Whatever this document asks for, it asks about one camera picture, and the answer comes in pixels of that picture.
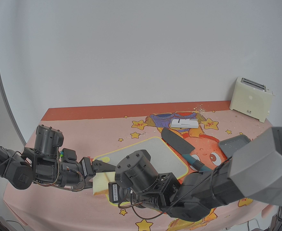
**cutting board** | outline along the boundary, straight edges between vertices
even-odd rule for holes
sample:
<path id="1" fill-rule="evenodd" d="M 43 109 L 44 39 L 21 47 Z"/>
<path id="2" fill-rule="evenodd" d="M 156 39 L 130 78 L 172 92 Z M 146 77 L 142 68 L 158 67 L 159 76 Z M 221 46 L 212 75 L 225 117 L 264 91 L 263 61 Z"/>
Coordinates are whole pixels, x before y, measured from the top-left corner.
<path id="1" fill-rule="evenodd" d="M 188 166 L 159 137 L 152 137 L 122 149 L 94 158 L 117 165 L 125 156 L 137 150 L 147 150 L 151 156 L 151 164 L 158 173 L 172 172 L 177 179 L 188 173 Z"/>

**cartoon print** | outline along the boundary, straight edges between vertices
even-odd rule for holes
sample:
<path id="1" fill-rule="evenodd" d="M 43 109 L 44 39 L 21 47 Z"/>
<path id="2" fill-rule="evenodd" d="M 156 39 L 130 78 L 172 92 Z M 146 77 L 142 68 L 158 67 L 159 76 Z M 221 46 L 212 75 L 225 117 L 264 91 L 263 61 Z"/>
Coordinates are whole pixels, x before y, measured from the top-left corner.
<path id="1" fill-rule="evenodd" d="M 201 121 L 201 123 L 204 125 L 204 129 L 215 129 L 218 130 L 218 121 L 213 121 L 211 118 L 207 118 L 206 121 Z"/>
<path id="2" fill-rule="evenodd" d="M 238 207 L 248 206 L 252 203 L 252 201 L 254 201 L 254 200 L 250 199 L 250 198 L 243 198 L 243 199 L 239 200 L 237 205 L 238 205 Z"/>
<path id="3" fill-rule="evenodd" d="M 128 212 L 126 210 L 121 210 L 119 214 L 125 216 Z"/>
<path id="4" fill-rule="evenodd" d="M 219 148 L 219 140 L 215 137 L 201 134 L 198 138 L 189 137 L 185 138 L 185 140 L 195 147 L 190 155 L 204 163 L 210 169 L 214 169 L 227 159 Z"/>
<path id="5" fill-rule="evenodd" d="M 143 130 L 145 126 L 147 126 L 147 123 L 144 123 L 143 120 L 140 121 L 132 121 L 133 125 L 131 126 L 132 128 L 138 128 L 140 130 Z"/>
<path id="6" fill-rule="evenodd" d="M 198 119 L 199 127 L 170 128 L 172 119 Z M 205 129 L 212 128 L 218 130 L 218 122 L 213 121 L 210 118 L 205 119 L 198 111 L 152 114 L 146 117 L 145 122 L 148 126 L 157 127 L 159 132 L 161 132 L 163 128 L 168 128 L 172 132 L 184 138 L 195 147 L 190 155 L 204 163 L 210 169 L 214 169 L 226 159 L 224 153 L 218 146 L 219 140 L 213 136 L 206 135 L 200 125 L 203 124 Z M 185 159 L 183 159 L 176 150 L 173 151 L 187 166 L 189 166 L 188 174 L 195 172 L 195 169 Z"/>
<path id="7" fill-rule="evenodd" d="M 147 222 L 145 219 L 143 219 L 140 222 L 136 222 L 136 225 L 138 226 L 138 231 L 151 231 L 151 225 L 154 223 Z"/>
<path id="8" fill-rule="evenodd" d="M 198 119 L 199 124 L 201 121 L 206 120 L 198 111 L 186 111 L 152 114 L 146 117 L 145 122 L 150 127 L 157 127 L 159 132 L 161 132 L 163 128 L 169 128 L 182 138 L 198 137 L 200 134 L 204 134 L 203 130 L 201 129 L 201 126 L 199 126 L 198 128 L 170 128 L 170 123 L 172 119 Z"/>
<path id="9" fill-rule="evenodd" d="M 131 133 L 130 135 L 132 139 L 138 139 L 141 133 L 134 132 L 134 133 Z"/>
<path id="10" fill-rule="evenodd" d="M 191 222 L 184 221 L 181 219 L 175 219 L 169 224 L 169 227 L 166 231 L 178 231 L 178 230 L 193 230 L 200 227 L 206 226 L 210 221 L 215 220 L 218 216 L 214 213 L 215 209 L 212 209 L 211 212 L 204 218 L 199 221 Z"/>

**white toaster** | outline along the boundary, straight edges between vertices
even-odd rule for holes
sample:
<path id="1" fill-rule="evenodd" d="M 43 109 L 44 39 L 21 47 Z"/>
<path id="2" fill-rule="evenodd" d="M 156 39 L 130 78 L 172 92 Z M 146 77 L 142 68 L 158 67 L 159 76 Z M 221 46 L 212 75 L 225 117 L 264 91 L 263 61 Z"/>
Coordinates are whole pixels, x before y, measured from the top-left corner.
<path id="1" fill-rule="evenodd" d="M 270 113 L 273 92 L 249 79 L 238 77 L 230 104 L 231 110 L 237 110 L 264 122 Z"/>

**yellow star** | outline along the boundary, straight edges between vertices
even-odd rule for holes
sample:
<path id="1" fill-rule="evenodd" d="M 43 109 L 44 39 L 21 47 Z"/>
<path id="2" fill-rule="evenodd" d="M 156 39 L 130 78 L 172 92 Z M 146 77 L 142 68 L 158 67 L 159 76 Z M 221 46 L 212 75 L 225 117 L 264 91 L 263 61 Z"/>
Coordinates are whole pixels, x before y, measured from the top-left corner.
<path id="1" fill-rule="evenodd" d="M 125 216 L 127 214 L 127 211 L 126 210 L 121 210 L 119 214 Z"/>
<path id="2" fill-rule="evenodd" d="M 134 132 L 134 133 L 131 133 L 130 135 L 131 135 L 131 138 L 132 138 L 132 139 L 138 139 L 140 133 Z"/>
<path id="3" fill-rule="evenodd" d="M 206 121 L 201 121 L 201 123 L 204 125 L 204 129 L 215 129 L 218 130 L 218 121 L 212 121 L 211 118 L 207 118 Z"/>
<path id="4" fill-rule="evenodd" d="M 133 125 L 131 126 L 132 128 L 138 128 L 140 130 L 143 130 L 145 126 L 147 126 L 147 123 L 144 123 L 143 120 L 140 121 L 132 121 Z"/>
<path id="5" fill-rule="evenodd" d="M 143 219 L 141 222 L 136 222 L 136 225 L 139 227 L 138 231 L 151 231 L 150 226 L 153 225 L 153 223 Z"/>

